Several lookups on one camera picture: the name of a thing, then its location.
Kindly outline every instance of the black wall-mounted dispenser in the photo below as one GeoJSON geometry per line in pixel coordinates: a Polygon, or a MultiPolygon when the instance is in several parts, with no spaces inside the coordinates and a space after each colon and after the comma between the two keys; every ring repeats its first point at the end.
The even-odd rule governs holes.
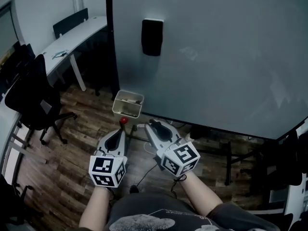
{"type": "Polygon", "coordinates": [[[146,18],[142,21],[142,51],[149,56],[159,56],[163,42],[163,20],[146,18]]]}

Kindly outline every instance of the white desk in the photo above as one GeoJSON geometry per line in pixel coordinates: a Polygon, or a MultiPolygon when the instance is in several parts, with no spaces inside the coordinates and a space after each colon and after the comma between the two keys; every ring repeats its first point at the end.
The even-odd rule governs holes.
{"type": "MultiPolygon", "coordinates": [[[[68,31],[52,44],[50,44],[45,50],[42,51],[42,54],[45,52],[44,58],[47,75],[56,70],[59,64],[61,64],[66,57],[70,57],[70,61],[72,63],[77,80],[81,86],[81,89],[85,91],[85,86],[83,84],[72,52],[76,47],[78,47],[106,25],[107,18],[105,16],[93,17],[74,27],[72,30],[68,31]],[[52,59],[53,55],[64,50],[68,50],[67,55],[64,57],[52,59]]],[[[5,98],[3,98],[0,102],[0,169],[2,169],[3,166],[3,159],[5,156],[6,148],[8,147],[9,138],[11,137],[11,134],[20,119],[20,114],[7,107],[4,103],[4,100],[5,98]]]]}

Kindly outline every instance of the chair base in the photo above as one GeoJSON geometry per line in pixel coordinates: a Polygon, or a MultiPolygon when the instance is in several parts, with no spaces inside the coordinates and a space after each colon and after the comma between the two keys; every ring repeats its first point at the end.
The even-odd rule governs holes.
{"type": "MultiPolygon", "coordinates": [[[[66,119],[66,118],[69,118],[69,117],[73,117],[74,120],[76,120],[77,115],[76,115],[75,113],[73,113],[73,112],[60,114],[60,115],[58,115],[56,121],[57,121],[57,120],[60,120],[60,119],[66,119]]],[[[53,123],[52,127],[53,127],[54,131],[56,132],[56,134],[58,135],[58,137],[59,137],[59,139],[61,140],[61,142],[62,142],[63,144],[67,144],[67,140],[65,140],[65,139],[62,138],[62,136],[61,136],[61,134],[60,134],[60,130],[57,128],[57,126],[56,126],[55,123],[53,123]]],[[[40,136],[40,138],[39,138],[39,141],[41,142],[42,145],[46,145],[46,144],[47,144],[47,143],[43,140],[43,138],[44,138],[45,134],[47,133],[48,128],[44,128],[44,130],[42,131],[42,134],[41,134],[41,136],[40,136]]]]}

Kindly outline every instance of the person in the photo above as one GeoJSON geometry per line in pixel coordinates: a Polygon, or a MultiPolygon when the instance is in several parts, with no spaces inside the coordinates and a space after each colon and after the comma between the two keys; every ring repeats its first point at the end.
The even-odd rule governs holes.
{"type": "Polygon", "coordinates": [[[223,203],[192,171],[179,183],[194,209],[170,196],[139,192],[132,186],[108,213],[109,190],[95,187],[79,228],[70,231],[279,231],[235,204],[223,203]]]}

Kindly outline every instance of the gray t-shirt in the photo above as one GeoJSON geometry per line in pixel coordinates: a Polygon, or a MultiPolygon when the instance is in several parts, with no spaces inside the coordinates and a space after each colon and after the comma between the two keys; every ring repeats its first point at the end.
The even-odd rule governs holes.
{"type": "Polygon", "coordinates": [[[186,203],[167,195],[129,194],[112,207],[105,231],[279,231],[270,222],[235,204],[217,206],[207,217],[186,203]]]}

